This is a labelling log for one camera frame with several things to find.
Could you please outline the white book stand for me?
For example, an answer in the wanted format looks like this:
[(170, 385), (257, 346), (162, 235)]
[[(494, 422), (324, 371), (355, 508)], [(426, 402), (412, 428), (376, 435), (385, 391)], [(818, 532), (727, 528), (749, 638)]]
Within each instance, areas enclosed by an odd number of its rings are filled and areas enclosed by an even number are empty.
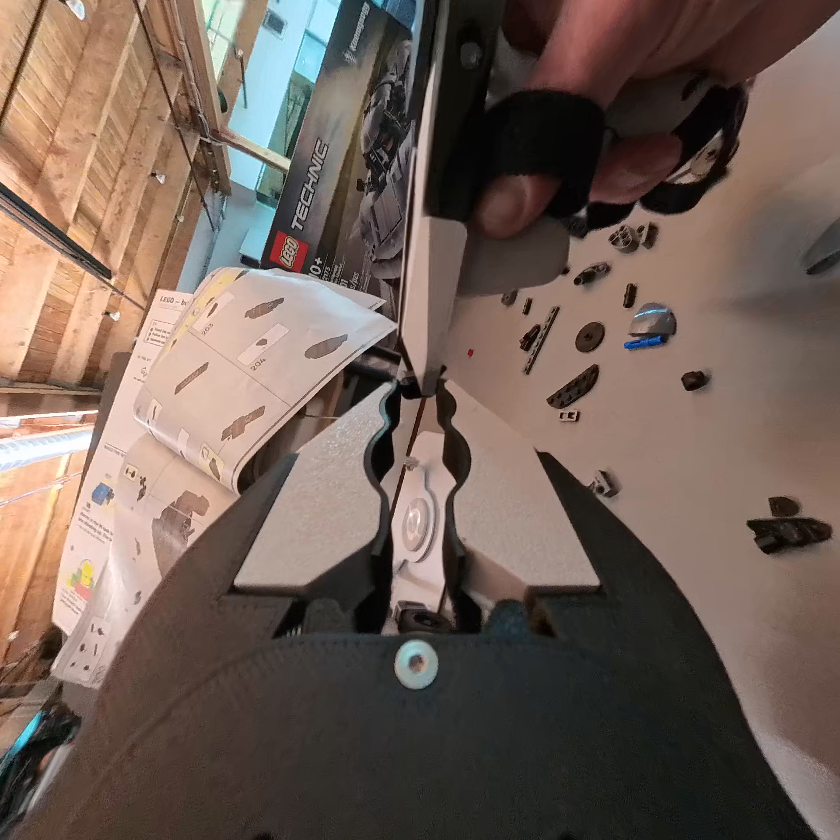
[(445, 436), (422, 432), (408, 457), (392, 517), (392, 606), (437, 610), (445, 590), (445, 509), (455, 478), (444, 464)]

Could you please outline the dark half-round lego plate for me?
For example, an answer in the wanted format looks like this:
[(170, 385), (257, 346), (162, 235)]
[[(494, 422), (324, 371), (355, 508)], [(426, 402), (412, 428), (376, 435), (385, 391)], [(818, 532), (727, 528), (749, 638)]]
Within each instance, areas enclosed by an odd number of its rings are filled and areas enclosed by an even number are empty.
[(547, 397), (546, 403), (553, 409), (559, 411), (566, 410), (582, 399), (582, 397), (589, 394), (598, 382), (599, 374), (599, 364), (590, 365), (566, 385), (563, 385), (560, 389)]

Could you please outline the grey curved lego wedge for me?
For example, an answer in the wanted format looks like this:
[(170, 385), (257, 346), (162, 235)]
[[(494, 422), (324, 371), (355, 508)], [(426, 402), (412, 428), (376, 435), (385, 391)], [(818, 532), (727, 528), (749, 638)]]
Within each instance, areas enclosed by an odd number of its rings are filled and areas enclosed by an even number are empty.
[(829, 224), (807, 249), (803, 270), (809, 277), (820, 277), (839, 264), (839, 218)]

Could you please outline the long grey lego plate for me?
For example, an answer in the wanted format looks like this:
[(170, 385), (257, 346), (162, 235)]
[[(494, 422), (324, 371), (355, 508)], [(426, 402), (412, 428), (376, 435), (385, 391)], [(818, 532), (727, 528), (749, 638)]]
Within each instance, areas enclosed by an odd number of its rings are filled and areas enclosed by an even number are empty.
[(536, 361), (539, 357), (539, 354), (540, 354), (540, 352), (543, 348), (543, 345), (545, 344), (545, 341), (546, 341), (546, 339), (547, 339), (547, 337), (548, 337), (548, 335), (551, 331), (551, 328), (554, 325), (559, 313), (560, 313), (560, 307), (559, 306), (551, 307), (548, 315), (546, 316), (545, 320), (542, 322), (542, 325), (540, 325), (539, 331), (537, 332), (537, 335), (535, 336), (534, 340), (530, 344), (526, 362), (521, 369), (521, 372), (524, 375), (530, 375), (531, 374), (532, 368), (535, 365), (535, 363), (536, 363)]

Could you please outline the person's right hand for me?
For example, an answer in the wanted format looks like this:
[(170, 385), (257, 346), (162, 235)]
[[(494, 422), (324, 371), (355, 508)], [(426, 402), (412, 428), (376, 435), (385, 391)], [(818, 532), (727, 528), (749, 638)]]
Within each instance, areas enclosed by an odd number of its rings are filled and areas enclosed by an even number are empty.
[[(605, 109), (636, 78), (705, 71), (729, 85), (756, 77), (808, 39), (839, 1), (510, 2), (504, 35), (539, 56), (526, 89), (579, 95)], [(677, 167), (680, 141), (659, 133), (615, 143), (598, 166), (595, 203), (627, 205)], [(474, 215), (483, 234), (513, 236), (551, 204), (550, 175), (496, 179)]]

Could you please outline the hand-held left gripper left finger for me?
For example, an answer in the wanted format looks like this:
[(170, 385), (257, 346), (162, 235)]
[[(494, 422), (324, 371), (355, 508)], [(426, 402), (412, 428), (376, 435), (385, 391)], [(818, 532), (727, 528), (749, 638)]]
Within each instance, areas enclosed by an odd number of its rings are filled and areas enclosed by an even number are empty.
[(379, 634), (392, 595), (391, 503), (399, 384), (385, 382), (299, 449), (234, 578), (246, 595), (335, 602)]

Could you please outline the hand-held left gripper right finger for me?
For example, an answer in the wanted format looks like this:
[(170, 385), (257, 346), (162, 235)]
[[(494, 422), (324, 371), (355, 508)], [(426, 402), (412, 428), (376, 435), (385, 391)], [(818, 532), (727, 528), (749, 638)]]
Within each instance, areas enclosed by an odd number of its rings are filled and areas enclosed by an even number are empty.
[(596, 592), (600, 581), (535, 447), (461, 386), (440, 380), (445, 591), (455, 627), (480, 631), (499, 604)]

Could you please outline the curved grey-blue lego slope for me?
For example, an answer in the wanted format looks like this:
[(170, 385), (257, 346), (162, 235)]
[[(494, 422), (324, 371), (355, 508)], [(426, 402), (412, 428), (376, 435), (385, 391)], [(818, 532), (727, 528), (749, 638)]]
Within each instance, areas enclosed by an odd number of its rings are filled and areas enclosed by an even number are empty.
[(628, 335), (635, 340), (660, 338), (668, 341), (676, 331), (677, 320), (672, 309), (660, 302), (649, 302), (633, 315)]

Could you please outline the black lego connector cluster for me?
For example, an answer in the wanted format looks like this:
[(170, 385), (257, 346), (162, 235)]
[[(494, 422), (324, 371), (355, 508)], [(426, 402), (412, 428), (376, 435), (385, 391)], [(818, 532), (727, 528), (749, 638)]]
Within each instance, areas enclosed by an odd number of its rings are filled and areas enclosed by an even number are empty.
[(756, 546), (765, 554), (806, 548), (833, 536), (830, 524), (813, 518), (751, 519), (746, 524)]

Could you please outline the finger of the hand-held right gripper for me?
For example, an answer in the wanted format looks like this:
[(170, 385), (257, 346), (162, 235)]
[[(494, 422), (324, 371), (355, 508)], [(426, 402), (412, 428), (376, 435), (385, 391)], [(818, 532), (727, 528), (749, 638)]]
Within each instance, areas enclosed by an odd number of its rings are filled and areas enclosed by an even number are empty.
[(446, 218), (439, 209), (439, 187), (443, 180), (451, 142), (435, 150), (436, 137), (446, 132), (442, 85), (450, 2), (436, 2), (430, 25), (430, 45), (417, 56), (428, 59), (421, 110), (416, 121), (416, 145), (406, 214), (406, 241), (402, 274), (400, 340), (406, 365), (420, 396), (432, 396), (443, 370), (444, 343), (453, 314), (466, 224)]

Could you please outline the dark printed lego box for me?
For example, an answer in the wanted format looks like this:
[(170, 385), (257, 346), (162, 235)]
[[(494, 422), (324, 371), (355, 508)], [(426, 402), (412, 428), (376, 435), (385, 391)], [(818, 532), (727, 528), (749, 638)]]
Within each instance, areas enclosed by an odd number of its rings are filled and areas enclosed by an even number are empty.
[(306, 94), (261, 265), (383, 301), (398, 320), (414, 147), (412, 32), (377, 2), (341, 2)]

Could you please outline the lego instruction booklet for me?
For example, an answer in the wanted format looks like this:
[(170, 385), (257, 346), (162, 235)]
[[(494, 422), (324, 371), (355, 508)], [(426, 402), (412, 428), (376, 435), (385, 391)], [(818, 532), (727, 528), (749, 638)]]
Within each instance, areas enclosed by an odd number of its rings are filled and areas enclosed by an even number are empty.
[(390, 336), (384, 301), (273, 269), (221, 268), (160, 292), (82, 482), (52, 620), (51, 674), (98, 688), (183, 553), (269, 465), (296, 415)]

